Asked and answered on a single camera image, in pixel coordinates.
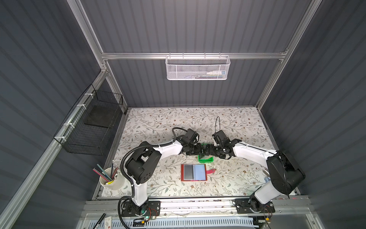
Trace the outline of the red card holder wallet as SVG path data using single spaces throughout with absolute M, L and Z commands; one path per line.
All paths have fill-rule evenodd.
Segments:
M 184 165 L 193 165 L 194 179 L 184 180 Z M 206 169 L 206 164 L 182 164 L 181 165 L 181 181 L 207 181 L 207 175 L 214 174 L 216 169 Z

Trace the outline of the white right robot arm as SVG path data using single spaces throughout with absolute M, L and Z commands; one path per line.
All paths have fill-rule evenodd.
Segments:
M 240 157 L 267 169 L 270 180 L 251 194 L 246 204 L 253 211 L 259 211 L 281 195 L 289 195 L 306 178 L 290 153 L 256 147 L 240 139 L 230 140 L 222 130 L 213 134 L 213 140 L 214 144 L 202 146 L 202 156 L 227 160 Z

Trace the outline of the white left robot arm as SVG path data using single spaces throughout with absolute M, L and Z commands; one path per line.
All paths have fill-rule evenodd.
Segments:
M 201 150 L 200 135 L 192 129 L 174 127 L 173 139 L 162 144 L 150 144 L 146 141 L 128 151 L 121 163 L 122 175 L 132 187 L 132 204 L 136 208 L 147 206 L 147 181 L 153 175 L 158 163 L 164 158 L 187 153 L 198 155 Z

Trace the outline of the grey VIP credit card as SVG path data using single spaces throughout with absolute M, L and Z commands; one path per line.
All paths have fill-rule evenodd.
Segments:
M 184 180 L 193 180 L 194 179 L 194 171 L 193 165 L 184 165 L 183 169 Z

